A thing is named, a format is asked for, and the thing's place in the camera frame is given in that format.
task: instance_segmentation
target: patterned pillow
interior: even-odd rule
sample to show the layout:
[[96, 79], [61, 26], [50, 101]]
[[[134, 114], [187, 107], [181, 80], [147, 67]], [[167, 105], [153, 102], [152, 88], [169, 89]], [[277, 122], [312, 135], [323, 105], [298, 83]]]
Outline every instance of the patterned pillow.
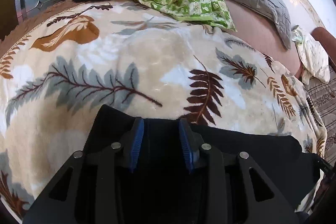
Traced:
[[334, 165], [336, 161], [336, 73], [331, 66], [329, 69], [328, 84], [312, 77], [306, 89], [328, 132], [325, 158]]

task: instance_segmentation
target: bed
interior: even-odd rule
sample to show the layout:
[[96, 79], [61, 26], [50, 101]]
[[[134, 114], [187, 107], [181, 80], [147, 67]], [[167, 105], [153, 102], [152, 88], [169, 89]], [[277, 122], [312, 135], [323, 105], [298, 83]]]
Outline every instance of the bed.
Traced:
[[[0, 193], [17, 220], [82, 149], [102, 104], [131, 116], [291, 135], [324, 156], [327, 131], [298, 80], [295, 47], [282, 46], [268, 18], [225, 1], [237, 32], [178, 22], [135, 0], [67, 0], [0, 43]], [[315, 191], [297, 210], [310, 207]]]

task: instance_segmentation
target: brown fern print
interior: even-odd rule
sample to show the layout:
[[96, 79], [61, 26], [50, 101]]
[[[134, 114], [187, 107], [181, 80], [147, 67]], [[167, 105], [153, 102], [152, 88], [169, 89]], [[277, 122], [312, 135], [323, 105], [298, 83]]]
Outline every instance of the brown fern print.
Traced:
[[273, 71], [273, 73], [275, 73], [273, 68], [272, 68], [273, 60], [267, 54], [263, 54], [263, 55], [265, 57], [267, 65], [270, 67], [270, 69]]
[[313, 143], [309, 142], [305, 145], [304, 150], [306, 153], [313, 153]]
[[98, 6], [95, 6], [95, 5], [92, 5], [90, 6], [89, 8], [85, 9], [84, 11], [82, 12], [79, 12], [79, 13], [76, 13], [76, 14], [73, 14], [71, 16], [62, 16], [62, 17], [56, 17], [54, 20], [50, 21], [48, 24], [47, 24], [47, 27], [49, 27], [50, 25], [56, 23], [56, 22], [59, 22], [61, 20], [64, 20], [64, 19], [73, 19], [77, 16], [80, 16], [81, 14], [83, 14], [84, 12], [88, 11], [88, 10], [91, 10], [91, 9], [97, 9], [97, 10], [109, 10], [109, 9], [112, 9], [113, 6], [112, 5], [98, 5]]
[[12, 55], [16, 54], [16, 50], [19, 50], [19, 46], [26, 45], [24, 41], [28, 40], [28, 37], [31, 37], [31, 35], [26, 35], [24, 39], [22, 39], [20, 42], [16, 43], [13, 48], [11, 48], [10, 52], [6, 53], [2, 58], [0, 58], [0, 75], [4, 77], [5, 79], [12, 79], [13, 76], [10, 74], [10, 66], [11, 66], [11, 60], [13, 60]]
[[189, 77], [189, 79], [194, 80], [190, 86], [195, 89], [190, 92], [192, 96], [188, 97], [187, 101], [194, 105], [184, 107], [184, 109], [190, 113], [183, 115], [181, 118], [186, 118], [188, 122], [191, 123], [208, 125], [209, 121], [216, 125], [209, 110], [221, 117], [214, 100], [219, 105], [222, 105], [219, 96], [223, 97], [223, 94], [219, 89], [223, 89], [223, 87], [218, 82], [218, 80], [222, 80], [222, 78], [214, 73], [208, 72], [202, 62], [200, 62], [196, 56], [194, 57], [203, 66], [204, 70], [194, 69], [190, 71], [190, 73], [194, 75]]
[[323, 140], [322, 138], [319, 138], [316, 143], [316, 153], [321, 158], [323, 158], [323, 155], [324, 155], [324, 143], [325, 143], [325, 140]]
[[78, 44], [90, 43], [99, 36], [99, 29], [93, 22], [94, 19], [92, 17], [77, 16], [52, 34], [36, 39], [30, 48], [38, 48], [43, 52], [52, 52], [67, 40]]
[[4, 174], [1, 171], [0, 178], [0, 194], [8, 204], [8, 206], [12, 209], [12, 211], [20, 218], [23, 219], [27, 210], [23, 209], [22, 206], [27, 204], [28, 202], [20, 200], [17, 196], [17, 193], [14, 193], [14, 190], [10, 192], [7, 184], [8, 174]]
[[297, 96], [297, 92], [295, 91], [295, 89], [293, 88], [293, 86], [289, 83], [287, 77], [285, 75], [281, 75], [281, 81], [283, 84], [283, 87], [286, 91], [286, 93], [290, 96]]
[[273, 97], [277, 98], [278, 105], [281, 106], [282, 111], [284, 111], [288, 118], [295, 116], [295, 110], [293, 109], [292, 104], [286, 98], [284, 92], [280, 89], [280, 86], [276, 82], [275, 78], [268, 77], [267, 85], [269, 85], [269, 90], [273, 91]]

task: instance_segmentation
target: metal screw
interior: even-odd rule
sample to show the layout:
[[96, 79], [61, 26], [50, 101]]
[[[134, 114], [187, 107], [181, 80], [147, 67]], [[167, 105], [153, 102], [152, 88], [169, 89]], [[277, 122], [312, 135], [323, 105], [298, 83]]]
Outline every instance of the metal screw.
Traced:
[[83, 156], [83, 152], [80, 151], [80, 150], [78, 150], [78, 151], [76, 151], [76, 152], [73, 153], [73, 157], [75, 159], [81, 158], [82, 156]]
[[121, 147], [121, 143], [115, 142], [111, 144], [112, 149], [118, 149]]
[[210, 149], [211, 149], [211, 145], [209, 145], [208, 143], [204, 143], [204, 144], [202, 144], [201, 147], [202, 147], [204, 150], [210, 150]]
[[242, 158], [242, 159], [247, 159], [249, 157], [249, 154], [247, 152], [240, 152], [239, 153], [239, 156]]

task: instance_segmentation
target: fern leaf pattern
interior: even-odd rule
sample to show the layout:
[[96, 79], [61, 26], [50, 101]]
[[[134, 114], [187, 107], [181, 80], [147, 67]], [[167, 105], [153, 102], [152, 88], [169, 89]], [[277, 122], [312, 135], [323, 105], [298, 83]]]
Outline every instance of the fern leaf pattern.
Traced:
[[307, 139], [303, 140], [303, 147], [306, 153], [313, 153], [313, 139], [307, 134]]
[[139, 2], [137, 2], [136, 0], [130, 0], [129, 2], [126, 2], [124, 4], [121, 5], [121, 7], [125, 7], [127, 10], [148, 10], [149, 7], [146, 5], [143, 5]]
[[238, 40], [238, 39], [234, 39], [234, 38], [226, 38], [225, 39], [225, 44], [229, 47], [232, 48], [231, 45], [232, 44], [236, 44], [239, 45], [241, 47], [245, 47], [250, 49], [253, 52], [256, 52], [257, 50], [255, 48], [252, 48], [250, 45], [248, 45], [246, 42], [244, 42], [243, 40]]
[[267, 85], [269, 85], [269, 90], [273, 92], [273, 97], [277, 99], [278, 105], [281, 107], [282, 111], [286, 113], [288, 118], [295, 117], [295, 110], [292, 104], [289, 102], [288, 98], [284, 92], [280, 89], [278, 82], [273, 77], [268, 77]]
[[264, 57], [265, 57], [265, 61], [267, 63], [267, 65], [270, 67], [270, 69], [274, 72], [273, 68], [272, 68], [272, 63], [273, 63], [273, 60], [267, 55], [267, 54], [263, 54]]
[[311, 115], [312, 115], [313, 118], [314, 118], [315, 123], [316, 123], [319, 127], [321, 127], [322, 124], [321, 124], [321, 123], [317, 120], [317, 118], [316, 118], [315, 106], [314, 106], [313, 101], [311, 100], [311, 98], [310, 98], [309, 96], [308, 96], [306, 99], [307, 99], [308, 106], [309, 106]]
[[325, 140], [323, 140], [322, 138], [319, 138], [316, 142], [316, 153], [321, 158], [324, 157], [324, 143], [325, 143]]
[[25, 35], [23, 39], [19, 40], [17, 43], [15, 43], [9, 51], [0, 58], [0, 76], [2, 76], [5, 79], [12, 79], [13, 76], [11, 75], [11, 61], [13, 60], [13, 55], [17, 53], [17, 50], [20, 49], [20, 46], [26, 45], [27, 40], [29, 40], [30, 35]]
[[295, 89], [293, 88], [293, 86], [289, 83], [289, 80], [287, 79], [287, 77], [285, 75], [281, 75], [281, 81], [283, 84], [283, 87], [286, 91], [286, 93], [290, 96], [297, 96], [297, 92], [295, 91]]
[[238, 84], [243, 89], [251, 89], [256, 79], [265, 87], [265, 85], [256, 77], [257, 67], [253, 64], [246, 63], [241, 56], [235, 55], [233, 58], [216, 48], [217, 58], [226, 65], [219, 71], [220, 73], [238, 79]]
[[82, 12], [79, 12], [79, 13], [75, 13], [73, 15], [70, 15], [70, 16], [61, 16], [61, 17], [56, 17], [55, 19], [53, 19], [52, 21], [50, 21], [48, 24], [47, 24], [47, 27], [51, 26], [52, 24], [54, 23], [57, 23], [61, 20], [65, 20], [65, 19], [73, 19], [73, 18], [76, 18], [78, 16], [80, 16], [81, 14], [83, 14], [84, 12], [88, 11], [88, 10], [91, 10], [91, 9], [97, 9], [97, 10], [109, 10], [109, 9], [112, 9], [113, 6], [112, 5], [92, 5], [90, 6], [89, 8], [85, 9], [84, 11]]
[[66, 40], [78, 44], [90, 43], [99, 36], [99, 29], [92, 23], [93, 21], [94, 19], [89, 16], [77, 16], [52, 34], [36, 39], [31, 48], [51, 52]]
[[39, 98], [46, 86], [48, 88], [45, 98], [59, 91], [56, 106], [66, 105], [68, 110], [73, 109], [73, 114], [90, 101], [91, 109], [105, 103], [122, 111], [129, 106], [135, 95], [162, 107], [161, 103], [137, 90], [138, 79], [138, 70], [134, 63], [128, 66], [124, 77], [118, 72], [114, 75], [109, 70], [101, 79], [94, 70], [87, 73], [85, 65], [76, 73], [71, 60], [67, 63], [64, 58], [57, 57], [56, 63], [50, 65], [43, 77], [27, 82], [10, 100], [6, 108], [7, 126], [12, 113], [25, 102]]
[[301, 119], [301, 122], [303, 123], [303, 118], [308, 115], [309, 108], [306, 104], [300, 104], [299, 103], [299, 116]]
[[223, 93], [219, 89], [223, 89], [223, 87], [218, 82], [218, 80], [221, 81], [222, 79], [218, 75], [208, 72], [198, 59], [197, 61], [203, 66], [204, 70], [194, 69], [190, 71], [194, 75], [189, 77], [189, 79], [194, 81], [190, 86], [194, 89], [190, 92], [191, 97], [188, 97], [187, 101], [193, 105], [184, 107], [184, 110], [190, 113], [181, 118], [186, 118], [191, 123], [208, 125], [208, 122], [210, 122], [216, 125], [209, 110], [221, 117], [214, 101], [220, 106], [222, 105], [219, 97], [223, 97]]
[[155, 28], [155, 29], [163, 29], [163, 30], [169, 30], [172, 28], [177, 28], [176, 23], [174, 22], [152, 22], [151, 20], [154, 17], [150, 18], [147, 21], [112, 21], [111, 23], [117, 24], [117, 25], [123, 25], [123, 26], [130, 26], [130, 27], [136, 27], [136, 28], [125, 28], [120, 32], [116, 32], [116, 34], [121, 35], [131, 35], [137, 31], [146, 30], [149, 28]]
[[23, 219], [27, 210], [23, 208], [23, 205], [27, 204], [28, 202], [22, 201], [17, 193], [14, 193], [9, 190], [8, 183], [7, 183], [8, 174], [3, 173], [1, 170], [1, 177], [0, 177], [0, 194], [8, 204], [8, 206], [12, 209], [12, 211], [20, 218]]

